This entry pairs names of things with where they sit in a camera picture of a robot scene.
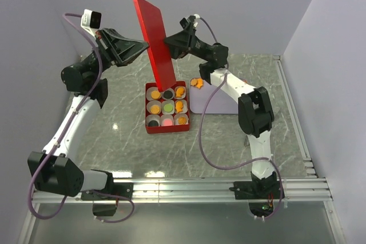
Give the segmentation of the red tin lid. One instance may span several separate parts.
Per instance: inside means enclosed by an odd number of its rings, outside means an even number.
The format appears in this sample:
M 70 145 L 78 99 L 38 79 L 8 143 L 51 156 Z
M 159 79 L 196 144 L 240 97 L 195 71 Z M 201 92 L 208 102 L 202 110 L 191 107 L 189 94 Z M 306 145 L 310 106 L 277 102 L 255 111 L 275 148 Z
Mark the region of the red tin lid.
M 133 0 L 144 41 L 149 44 L 148 56 L 159 91 L 176 84 L 174 67 L 166 38 L 161 11 L 146 0 Z

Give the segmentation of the orange fish cookie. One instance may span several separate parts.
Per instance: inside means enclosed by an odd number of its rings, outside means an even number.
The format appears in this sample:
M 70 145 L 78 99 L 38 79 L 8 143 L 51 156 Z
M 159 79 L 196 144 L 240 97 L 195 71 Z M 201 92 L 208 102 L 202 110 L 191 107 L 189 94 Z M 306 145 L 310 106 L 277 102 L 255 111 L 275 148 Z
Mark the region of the orange fish cookie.
M 183 86 L 179 86 L 175 89 L 175 98 L 184 98 L 186 94 L 186 89 Z
M 204 81 L 201 78 L 198 78 L 195 80 L 195 83 L 193 84 L 194 87 L 200 89 L 204 85 Z
M 175 110 L 176 110 L 176 113 L 182 113 L 183 112 L 183 110 L 184 110 L 183 101 L 176 101 Z

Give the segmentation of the orange round cookie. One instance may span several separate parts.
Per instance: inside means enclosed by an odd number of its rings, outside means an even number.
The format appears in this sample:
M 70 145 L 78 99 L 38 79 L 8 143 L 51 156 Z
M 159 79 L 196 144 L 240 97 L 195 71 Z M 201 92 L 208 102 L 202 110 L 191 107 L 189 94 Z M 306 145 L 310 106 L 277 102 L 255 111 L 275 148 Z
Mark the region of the orange round cookie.
M 158 90 L 152 90 L 150 96 L 152 100 L 158 100 L 161 98 L 161 93 Z
M 151 105 L 149 109 L 151 114 L 159 114 L 161 112 L 161 107 L 159 105 Z

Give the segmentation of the green round cookie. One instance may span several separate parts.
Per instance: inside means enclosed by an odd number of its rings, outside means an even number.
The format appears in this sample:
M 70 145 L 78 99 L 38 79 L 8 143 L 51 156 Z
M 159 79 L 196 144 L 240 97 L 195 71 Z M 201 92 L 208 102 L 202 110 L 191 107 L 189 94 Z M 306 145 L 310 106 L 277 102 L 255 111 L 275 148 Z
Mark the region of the green round cookie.
M 163 106 L 163 111 L 165 113 L 171 113 L 174 112 L 174 106 L 171 103 L 167 103 Z

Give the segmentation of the red cookie tin box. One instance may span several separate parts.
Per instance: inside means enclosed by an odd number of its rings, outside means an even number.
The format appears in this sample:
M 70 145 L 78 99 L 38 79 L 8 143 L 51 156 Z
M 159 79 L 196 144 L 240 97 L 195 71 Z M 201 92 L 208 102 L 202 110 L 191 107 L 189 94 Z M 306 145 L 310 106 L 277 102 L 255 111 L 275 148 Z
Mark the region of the red cookie tin box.
M 188 88 L 184 81 L 165 91 L 159 91 L 153 82 L 145 85 L 145 128 L 148 134 L 190 129 Z

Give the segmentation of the orange swirl cookie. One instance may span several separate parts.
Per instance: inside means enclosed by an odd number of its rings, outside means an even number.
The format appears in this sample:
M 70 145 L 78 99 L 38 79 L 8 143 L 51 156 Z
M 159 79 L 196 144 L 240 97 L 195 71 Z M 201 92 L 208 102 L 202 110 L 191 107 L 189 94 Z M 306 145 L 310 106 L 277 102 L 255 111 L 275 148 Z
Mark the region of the orange swirl cookie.
M 186 117 L 178 117 L 177 123 L 178 125 L 186 125 L 187 124 L 187 118 Z

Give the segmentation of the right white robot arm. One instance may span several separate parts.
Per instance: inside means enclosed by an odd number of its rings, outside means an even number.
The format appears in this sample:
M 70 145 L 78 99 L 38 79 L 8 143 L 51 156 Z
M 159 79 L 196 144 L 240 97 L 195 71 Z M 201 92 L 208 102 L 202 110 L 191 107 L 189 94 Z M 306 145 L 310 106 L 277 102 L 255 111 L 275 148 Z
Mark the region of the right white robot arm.
M 200 77 L 223 91 L 237 104 L 238 124 L 249 140 L 251 160 L 232 166 L 232 169 L 251 165 L 252 198 L 269 198 L 275 192 L 283 198 L 284 189 L 279 168 L 272 160 L 270 134 L 275 120 L 269 94 L 264 87 L 245 83 L 229 71 L 228 47 L 215 41 L 210 45 L 196 36 L 201 17 L 191 15 L 180 20 L 182 31 L 164 39 L 173 59 L 190 54 L 204 60 L 199 65 Z

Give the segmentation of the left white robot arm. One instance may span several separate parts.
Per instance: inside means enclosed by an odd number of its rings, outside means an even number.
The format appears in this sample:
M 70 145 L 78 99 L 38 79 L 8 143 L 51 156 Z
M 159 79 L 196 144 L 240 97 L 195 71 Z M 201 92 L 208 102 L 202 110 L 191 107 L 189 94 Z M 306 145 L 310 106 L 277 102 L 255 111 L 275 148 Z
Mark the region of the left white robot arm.
M 51 141 L 27 160 L 32 175 L 31 188 L 67 197 L 83 191 L 95 191 L 101 199 L 114 195 L 110 172 L 81 170 L 74 162 L 82 137 L 108 97 L 108 81 L 101 73 L 111 66 L 131 64 L 148 43 L 128 39 L 114 29 L 96 31 L 93 50 L 83 61 L 65 67 L 61 79 L 74 94 L 71 107 Z

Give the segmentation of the orange flower cookie left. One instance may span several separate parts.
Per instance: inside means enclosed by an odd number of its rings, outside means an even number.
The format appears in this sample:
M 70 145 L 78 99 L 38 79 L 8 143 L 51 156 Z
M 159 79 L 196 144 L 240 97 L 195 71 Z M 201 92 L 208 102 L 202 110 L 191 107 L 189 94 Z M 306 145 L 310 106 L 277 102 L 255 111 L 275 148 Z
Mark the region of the orange flower cookie left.
M 190 85 L 191 86 L 196 86 L 198 83 L 198 80 L 196 78 L 193 78 L 191 81 L 190 81 Z

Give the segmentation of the lavender plastic tray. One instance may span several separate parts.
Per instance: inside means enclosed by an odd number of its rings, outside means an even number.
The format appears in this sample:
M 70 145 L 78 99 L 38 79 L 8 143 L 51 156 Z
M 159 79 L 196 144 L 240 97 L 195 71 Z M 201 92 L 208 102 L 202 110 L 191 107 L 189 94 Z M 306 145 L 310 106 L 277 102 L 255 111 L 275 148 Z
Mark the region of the lavender plastic tray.
M 203 81 L 202 86 L 198 88 L 192 85 L 194 80 L 198 80 L 198 78 L 190 80 L 189 108 L 191 112 L 201 114 L 209 96 L 216 87 Z M 209 102 L 205 114 L 238 114 L 237 103 L 224 91 L 219 90 Z

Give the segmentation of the aluminium rail frame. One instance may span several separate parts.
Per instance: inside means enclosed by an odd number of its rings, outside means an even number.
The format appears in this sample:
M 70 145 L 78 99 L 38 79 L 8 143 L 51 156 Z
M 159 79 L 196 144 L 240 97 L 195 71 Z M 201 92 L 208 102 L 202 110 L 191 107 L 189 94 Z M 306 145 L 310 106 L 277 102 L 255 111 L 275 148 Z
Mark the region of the aluminium rail frame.
M 234 182 L 238 178 L 205 179 L 118 179 L 118 183 L 132 183 L 134 203 L 231 203 L 239 202 L 234 197 Z M 332 201 L 325 179 L 284 179 L 286 202 Z

